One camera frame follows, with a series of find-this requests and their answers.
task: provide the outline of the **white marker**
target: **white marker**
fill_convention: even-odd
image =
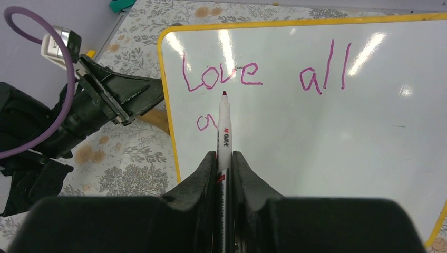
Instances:
[[[213,253],[234,252],[234,222],[230,206],[231,143],[230,103],[224,91],[217,123],[217,187]]]

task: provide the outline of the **yellow whiteboard frame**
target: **yellow whiteboard frame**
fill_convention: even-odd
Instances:
[[[347,17],[347,18],[323,18],[319,20],[287,20],[287,21],[265,21],[265,22],[248,22],[248,23],[230,23],[230,24],[206,24],[206,25],[187,25],[172,26],[163,30],[158,38],[157,51],[160,61],[161,79],[163,82],[164,100],[166,101],[166,111],[168,113],[169,129],[172,140],[172,151],[174,152],[174,160],[176,163],[177,183],[181,182],[179,161],[177,157],[176,139],[174,128],[172,125],[171,106],[169,103],[168,88],[166,86],[166,75],[164,73],[163,52],[161,44],[164,37],[170,32],[179,31],[199,31],[199,30],[217,30],[217,29],[237,29],[237,28],[261,28],[261,27],[283,27],[283,26],[309,26],[309,25],[347,25],[347,24],[371,24],[371,23],[395,23],[395,22],[414,22],[414,21],[433,21],[447,20],[447,12],[445,13],[426,13],[411,15],[390,15],[376,17]],[[436,239],[441,229],[442,223],[447,216],[447,200],[444,203],[441,213],[434,225],[433,231],[429,239],[424,243],[426,247],[430,246]]]

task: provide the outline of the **floral tablecloth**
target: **floral tablecloth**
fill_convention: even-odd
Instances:
[[[210,24],[392,15],[270,5],[138,0],[99,60],[103,66],[137,76],[160,78],[157,40],[173,24]],[[157,106],[165,108],[164,102]],[[172,145],[162,130],[141,121],[109,123],[73,149],[74,167],[62,196],[160,195],[177,185]],[[6,249],[26,213],[0,218],[0,249]],[[447,223],[428,251],[447,252]]]

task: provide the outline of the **table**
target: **table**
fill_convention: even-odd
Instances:
[[[209,24],[393,15],[270,5],[138,0],[99,60],[114,71],[160,78],[159,33],[173,24]],[[164,110],[164,102],[157,106]],[[74,167],[61,196],[160,195],[177,185],[168,135],[141,121],[123,127],[108,123],[72,150]],[[26,213],[0,218],[0,249],[14,238]],[[447,250],[447,222],[429,250]]]

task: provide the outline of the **green object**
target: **green object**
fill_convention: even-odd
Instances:
[[[120,12],[123,9],[132,6],[136,0],[115,0],[111,1],[109,6],[113,12]]]

